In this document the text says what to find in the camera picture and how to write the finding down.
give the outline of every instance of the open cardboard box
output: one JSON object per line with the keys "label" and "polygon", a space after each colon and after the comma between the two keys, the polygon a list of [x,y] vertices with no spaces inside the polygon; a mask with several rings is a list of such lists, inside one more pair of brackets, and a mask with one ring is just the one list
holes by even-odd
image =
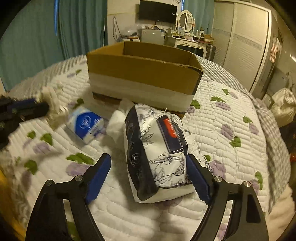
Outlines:
{"label": "open cardboard box", "polygon": [[203,69],[196,56],[181,49],[143,42],[121,42],[87,54],[95,99],[127,98],[184,114]]}

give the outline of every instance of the plastic bag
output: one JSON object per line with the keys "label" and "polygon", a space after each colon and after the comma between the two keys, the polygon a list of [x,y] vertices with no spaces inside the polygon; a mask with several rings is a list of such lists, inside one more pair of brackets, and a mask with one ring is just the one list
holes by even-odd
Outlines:
{"label": "plastic bag", "polygon": [[194,192],[186,173],[189,154],[212,172],[181,119],[144,104],[133,106],[126,117],[124,148],[136,202],[160,202]]}
{"label": "plastic bag", "polygon": [[135,24],[125,27],[123,30],[121,30],[121,34],[123,36],[130,36],[134,33],[137,33],[137,35],[139,35],[142,28],[145,28],[144,24],[135,23]]}
{"label": "plastic bag", "polygon": [[292,91],[283,88],[272,97],[274,104],[271,107],[279,127],[285,126],[293,121],[296,113],[296,98]]}

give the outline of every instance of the teal curtain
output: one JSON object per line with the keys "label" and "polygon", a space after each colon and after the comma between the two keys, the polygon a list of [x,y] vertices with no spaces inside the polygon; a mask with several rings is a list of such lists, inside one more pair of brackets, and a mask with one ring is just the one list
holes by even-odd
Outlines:
{"label": "teal curtain", "polygon": [[107,0],[59,0],[58,35],[64,58],[102,47],[106,18]]}
{"label": "teal curtain", "polygon": [[195,29],[200,30],[202,27],[205,34],[211,34],[214,20],[214,0],[184,0],[183,10],[188,10],[195,18]]}
{"label": "teal curtain", "polygon": [[54,33],[54,0],[31,0],[0,39],[0,77],[6,91],[63,60]]}
{"label": "teal curtain", "polygon": [[56,62],[107,45],[106,19],[107,0],[31,0],[0,39],[5,90]]}

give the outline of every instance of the white vanity table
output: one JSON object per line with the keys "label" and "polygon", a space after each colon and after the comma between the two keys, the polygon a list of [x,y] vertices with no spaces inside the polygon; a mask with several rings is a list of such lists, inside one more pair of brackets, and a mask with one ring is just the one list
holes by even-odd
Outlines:
{"label": "white vanity table", "polygon": [[207,54],[207,45],[208,44],[202,43],[202,42],[197,42],[194,40],[180,39],[180,38],[166,36],[165,37],[165,45],[175,47],[175,48],[177,48],[178,45],[182,45],[182,46],[188,46],[188,47],[192,47],[192,48],[196,48],[196,49],[202,49],[203,50],[202,57],[205,58],[206,54]]}
{"label": "white vanity table", "polygon": [[188,10],[182,11],[179,15],[177,15],[174,33],[172,33],[172,31],[168,31],[166,34],[164,45],[187,50],[205,58],[207,55],[207,43],[173,36],[195,36],[190,34],[190,32],[194,32],[194,27],[195,19],[193,18],[191,12]]}

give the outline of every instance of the green leaf pattern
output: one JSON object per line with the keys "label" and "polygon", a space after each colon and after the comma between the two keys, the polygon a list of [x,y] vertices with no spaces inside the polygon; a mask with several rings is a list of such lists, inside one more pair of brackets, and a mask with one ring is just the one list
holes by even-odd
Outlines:
{"label": "green leaf pattern", "polygon": [[205,158],[208,162],[211,160],[211,157],[209,155],[205,155]]}
{"label": "green leaf pattern", "polygon": [[28,160],[25,164],[24,164],[25,168],[28,168],[28,170],[35,175],[36,172],[38,171],[38,167],[37,167],[37,163],[33,160]]}
{"label": "green leaf pattern", "polygon": [[241,147],[242,143],[238,136],[235,136],[231,142],[229,142],[232,147]]}
{"label": "green leaf pattern", "polygon": [[222,89],[222,90],[223,90],[224,94],[229,95],[228,89]]}
{"label": "green leaf pattern", "polygon": [[77,99],[77,103],[74,105],[73,109],[76,109],[77,107],[81,106],[82,104],[84,104],[83,99],[81,99],[81,98]]}
{"label": "green leaf pattern", "polygon": [[68,226],[68,231],[71,235],[71,238],[74,241],[80,241],[79,233],[76,229],[75,223],[67,221],[67,226]]}
{"label": "green leaf pattern", "polygon": [[243,121],[245,123],[253,123],[253,121],[250,118],[246,117],[246,116],[244,116],[242,119],[243,119]]}
{"label": "green leaf pattern", "polygon": [[197,100],[192,100],[190,105],[194,106],[195,109],[200,109],[200,104]]}
{"label": "green leaf pattern", "polygon": [[41,138],[41,141],[45,141],[52,146],[52,135],[50,133],[45,133]]}
{"label": "green leaf pattern", "polygon": [[27,134],[27,137],[34,139],[36,137],[36,132],[35,131],[31,131]]}
{"label": "green leaf pattern", "polygon": [[223,99],[217,97],[217,96],[212,96],[211,101],[217,101],[217,102],[224,102],[226,103],[226,101],[224,101]]}
{"label": "green leaf pattern", "polygon": [[76,70],[76,75],[79,74],[82,71],[82,69]]}
{"label": "green leaf pattern", "polygon": [[21,157],[20,157],[20,156],[18,156],[18,157],[16,158],[15,165],[18,165],[18,164],[20,163],[20,161],[21,161]]}
{"label": "green leaf pattern", "polygon": [[263,188],[263,178],[262,178],[261,173],[257,171],[255,173],[255,177],[258,179],[258,183],[260,185],[260,190],[262,190],[262,188]]}
{"label": "green leaf pattern", "polygon": [[79,164],[85,163],[85,164],[89,164],[89,165],[94,165],[94,160],[92,158],[90,158],[87,155],[84,155],[83,153],[76,153],[75,155],[70,155],[68,157],[66,157],[67,160],[70,161],[75,161]]}

